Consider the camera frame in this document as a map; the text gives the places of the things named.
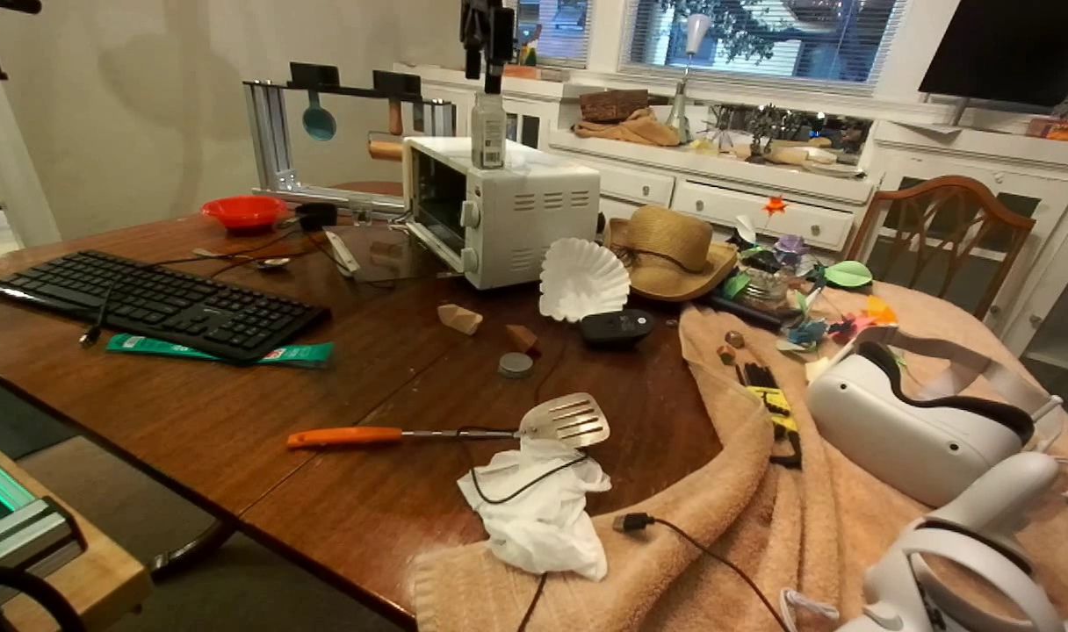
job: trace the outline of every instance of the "bowl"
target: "bowl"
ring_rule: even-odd
[[[281,197],[217,197],[205,204],[225,231],[271,231],[284,220],[287,204]]]

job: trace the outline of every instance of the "black monitor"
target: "black monitor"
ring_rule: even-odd
[[[1068,97],[1068,0],[958,0],[920,90],[1059,104]]]

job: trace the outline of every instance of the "wooden chair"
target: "wooden chair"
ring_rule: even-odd
[[[882,282],[988,315],[1030,231],[1033,218],[1005,208],[985,183],[940,176],[912,190],[878,190],[842,257],[865,260]]]

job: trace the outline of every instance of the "white vr headset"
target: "white vr headset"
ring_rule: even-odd
[[[1063,424],[1045,424],[1045,413],[1059,412],[1063,398],[951,342],[897,334],[897,348],[951,360],[920,398],[906,398],[901,360],[882,343],[887,334],[860,334],[842,348],[814,374],[807,407],[820,432],[842,456],[903,495],[944,504],[1005,456],[1026,445],[1045,449],[1063,432]],[[976,374],[1013,404],[965,398],[963,390]]]

